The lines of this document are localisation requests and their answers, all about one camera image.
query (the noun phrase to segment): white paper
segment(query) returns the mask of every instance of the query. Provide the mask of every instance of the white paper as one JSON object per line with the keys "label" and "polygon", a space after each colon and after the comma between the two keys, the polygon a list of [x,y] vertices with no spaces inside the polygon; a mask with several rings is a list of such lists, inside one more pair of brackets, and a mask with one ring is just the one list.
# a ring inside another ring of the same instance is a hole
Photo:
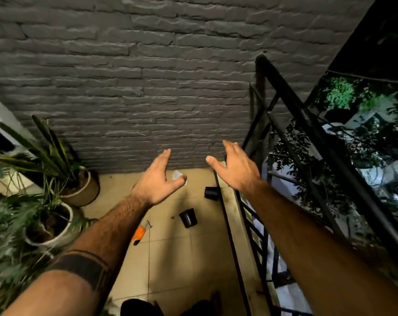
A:
{"label": "white paper", "polygon": [[176,179],[178,179],[182,175],[183,175],[183,173],[175,170],[174,173],[173,173],[173,181],[175,181]]}

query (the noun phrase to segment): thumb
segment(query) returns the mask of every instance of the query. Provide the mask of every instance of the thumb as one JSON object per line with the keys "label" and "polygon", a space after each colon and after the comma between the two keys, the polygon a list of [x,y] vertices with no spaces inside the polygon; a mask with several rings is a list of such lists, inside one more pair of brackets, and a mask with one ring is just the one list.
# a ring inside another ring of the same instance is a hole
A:
{"label": "thumb", "polygon": [[176,179],[175,181],[172,181],[171,184],[171,188],[172,188],[172,192],[177,191],[181,186],[183,186],[186,183],[187,180],[187,176],[186,175],[182,175],[180,176],[178,179]]}
{"label": "thumb", "polygon": [[207,156],[206,161],[209,164],[209,166],[212,167],[215,170],[215,172],[217,172],[220,178],[224,180],[224,176],[226,174],[227,169],[223,165],[221,165],[221,163],[218,162],[218,160],[213,156]]}

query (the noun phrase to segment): hand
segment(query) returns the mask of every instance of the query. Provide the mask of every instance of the hand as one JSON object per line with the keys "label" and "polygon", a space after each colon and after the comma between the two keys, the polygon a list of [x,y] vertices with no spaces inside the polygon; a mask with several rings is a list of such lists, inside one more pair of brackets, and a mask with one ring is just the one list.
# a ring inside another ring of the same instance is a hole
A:
{"label": "hand", "polygon": [[154,206],[161,203],[172,193],[177,191],[186,183],[187,176],[180,176],[175,181],[167,181],[165,169],[170,158],[171,150],[166,149],[158,156],[132,190],[132,195],[144,201],[147,206]]}
{"label": "hand", "polygon": [[206,161],[233,189],[249,191],[255,182],[260,181],[258,167],[237,143],[223,141],[223,144],[227,152],[227,167],[223,167],[213,156],[207,156]]}

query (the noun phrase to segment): tiled floor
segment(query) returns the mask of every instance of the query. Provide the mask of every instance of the tiled floor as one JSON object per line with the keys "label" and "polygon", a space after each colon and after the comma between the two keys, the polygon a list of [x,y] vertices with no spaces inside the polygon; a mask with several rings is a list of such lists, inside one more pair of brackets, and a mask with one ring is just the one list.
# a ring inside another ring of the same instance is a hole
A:
{"label": "tiled floor", "polygon": [[[219,290],[223,314],[246,315],[226,224],[219,202],[204,198],[206,186],[216,186],[211,169],[181,170],[188,183],[153,207],[144,220],[152,228],[127,251],[110,296],[117,305],[129,297],[157,301],[165,316],[179,316],[200,299]],[[100,176],[101,193],[84,208],[100,218],[128,195],[140,174]],[[172,171],[167,172],[171,180]],[[184,228],[179,213],[194,208],[198,224]]]}

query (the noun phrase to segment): handrail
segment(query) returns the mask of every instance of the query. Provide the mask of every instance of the handrail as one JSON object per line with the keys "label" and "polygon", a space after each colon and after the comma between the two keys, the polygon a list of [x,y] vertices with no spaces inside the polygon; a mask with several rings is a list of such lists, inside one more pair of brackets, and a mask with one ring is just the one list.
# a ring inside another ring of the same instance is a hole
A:
{"label": "handrail", "polygon": [[357,172],[350,160],[330,143],[327,133],[322,129],[316,117],[304,107],[302,101],[268,58],[261,54],[256,58],[255,64],[256,73],[264,75],[273,86],[297,124],[316,147],[398,265],[398,223],[395,218]]}

